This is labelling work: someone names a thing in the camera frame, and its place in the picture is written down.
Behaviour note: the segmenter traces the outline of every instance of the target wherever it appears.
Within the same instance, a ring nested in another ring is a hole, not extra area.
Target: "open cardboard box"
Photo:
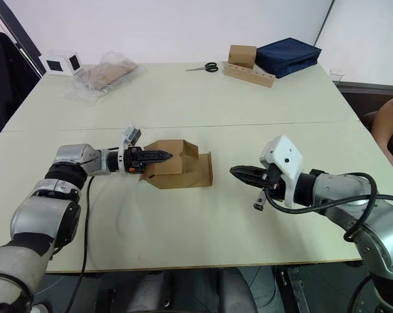
[[[198,146],[185,140],[158,140],[144,150],[163,150],[173,157],[162,163],[148,164],[140,180],[159,189],[212,186],[211,153],[200,155]]]

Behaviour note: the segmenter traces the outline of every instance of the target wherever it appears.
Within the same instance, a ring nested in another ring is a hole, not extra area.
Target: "white table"
[[[44,177],[57,148],[118,144],[123,129],[3,132],[0,134],[0,245],[10,218]],[[98,177],[91,188],[88,271],[210,267],[355,260],[343,230],[315,213],[292,216],[265,205],[254,210],[259,189],[235,179],[235,165],[260,166],[266,142],[288,135],[304,154],[306,171],[363,171],[381,193],[393,194],[393,169],[359,122],[144,129],[140,145],[186,139],[212,152],[213,186],[158,190],[137,175]],[[79,271],[85,214],[74,242],[49,263],[49,272]]]
[[[358,121],[319,65],[276,79],[272,88],[225,76],[222,68],[185,71],[200,66],[144,65],[140,77],[92,106],[63,96],[72,78],[45,75],[4,132]]]

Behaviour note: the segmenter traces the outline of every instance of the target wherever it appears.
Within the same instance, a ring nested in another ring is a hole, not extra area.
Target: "floor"
[[[255,299],[259,313],[284,312],[279,288],[274,296],[274,271],[271,267],[239,267]],[[344,263],[326,263],[299,267],[300,278],[311,313],[344,312],[356,285],[367,275],[366,268],[349,267]],[[218,269],[184,269],[172,272],[174,290],[172,308],[194,312],[218,312],[216,277]],[[128,302],[135,285],[146,274],[137,272],[111,272],[84,278],[71,312],[98,312],[95,305],[100,291],[117,289],[119,302]],[[76,276],[46,275],[35,303],[47,302],[55,313],[64,313],[70,299]],[[361,294],[358,313],[372,313],[377,305],[372,283]]]

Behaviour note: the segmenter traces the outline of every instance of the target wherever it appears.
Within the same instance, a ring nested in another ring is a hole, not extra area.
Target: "cardboard box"
[[[224,74],[239,80],[256,83],[266,87],[272,87],[275,81],[275,75],[263,72],[261,70],[251,70],[238,65],[227,64],[224,68]]]
[[[163,150],[173,157],[148,164],[140,180],[159,189],[204,187],[212,185],[211,153],[198,154],[198,146],[185,140],[158,140],[144,150]]]
[[[255,46],[238,46],[232,44],[228,53],[228,62],[239,67],[253,68],[256,59]]]

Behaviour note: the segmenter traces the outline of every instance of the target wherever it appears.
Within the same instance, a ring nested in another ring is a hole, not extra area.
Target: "person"
[[[393,166],[393,98],[386,102],[373,120],[371,133]]]

